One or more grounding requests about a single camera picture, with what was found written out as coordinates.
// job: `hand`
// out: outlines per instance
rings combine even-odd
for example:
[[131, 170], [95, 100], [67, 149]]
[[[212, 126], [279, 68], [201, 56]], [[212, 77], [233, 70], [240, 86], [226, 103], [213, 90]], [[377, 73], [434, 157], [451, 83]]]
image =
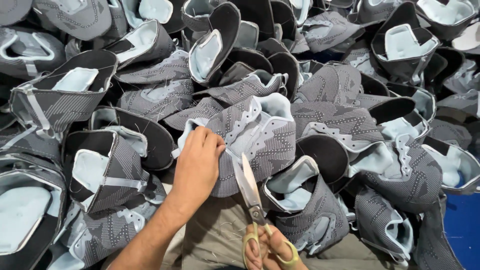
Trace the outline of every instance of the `hand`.
[[218, 157], [223, 150], [222, 137], [203, 126], [191, 131], [185, 140], [171, 194], [180, 200], [188, 214], [193, 215], [212, 192], [218, 178]]
[[[258, 245], [255, 240], [250, 239], [245, 247], [246, 267], [248, 270], [261, 270], [262, 266], [268, 270], [290, 270], [276, 257], [278, 254], [284, 261], [292, 260], [292, 250], [289, 245], [283, 242], [288, 240], [275, 226], [269, 225], [269, 227], [272, 231], [272, 236], [268, 235], [264, 227], [258, 226]], [[245, 235], [249, 233], [253, 233], [252, 224], [247, 226]], [[299, 259], [292, 270], [308, 269]]]

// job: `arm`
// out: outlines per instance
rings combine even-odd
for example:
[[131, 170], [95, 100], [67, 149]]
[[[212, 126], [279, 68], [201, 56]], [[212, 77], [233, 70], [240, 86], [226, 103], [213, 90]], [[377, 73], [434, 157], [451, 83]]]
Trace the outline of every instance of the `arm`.
[[122, 250], [108, 270], [158, 270], [177, 231], [212, 191], [218, 178], [223, 139], [204, 127], [190, 132], [178, 158], [173, 187], [147, 225]]

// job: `scissor handle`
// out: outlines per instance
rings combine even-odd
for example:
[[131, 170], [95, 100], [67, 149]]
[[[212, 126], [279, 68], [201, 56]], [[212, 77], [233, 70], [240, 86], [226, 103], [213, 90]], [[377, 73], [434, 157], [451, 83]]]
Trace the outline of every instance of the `scissor handle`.
[[[264, 228], [267, 231], [268, 235], [272, 236], [272, 230], [270, 229], [268, 224], [265, 224]], [[245, 264], [245, 266], [247, 266], [247, 259], [245, 257], [245, 249], [246, 249], [248, 241], [250, 239], [255, 240], [255, 242], [258, 245], [258, 252], [260, 252], [260, 244], [258, 243], [258, 224], [256, 222], [253, 223], [253, 233], [249, 233], [243, 238], [242, 250], [243, 250], [243, 263]], [[290, 247], [290, 249], [292, 250], [292, 259], [290, 261], [284, 261], [278, 254], [276, 254], [276, 257], [280, 261], [280, 263], [282, 264], [283, 269], [292, 270], [295, 267], [295, 265], [297, 264], [297, 261], [299, 260], [299, 254], [298, 254], [297, 248], [292, 243], [290, 243], [287, 240], [283, 240], [283, 242], [286, 243]]]

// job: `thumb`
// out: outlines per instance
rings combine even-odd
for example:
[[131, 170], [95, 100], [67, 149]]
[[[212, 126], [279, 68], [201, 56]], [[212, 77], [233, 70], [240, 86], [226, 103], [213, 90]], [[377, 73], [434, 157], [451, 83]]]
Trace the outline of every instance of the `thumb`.
[[225, 145], [219, 145], [216, 147], [216, 150], [215, 150], [215, 156], [217, 158], [220, 157], [220, 154], [223, 152], [223, 150], [225, 150]]
[[293, 252], [291, 247], [284, 242], [285, 237], [280, 231], [276, 231], [270, 237], [270, 247], [275, 251], [280, 258], [284, 261], [291, 261], [293, 258]]

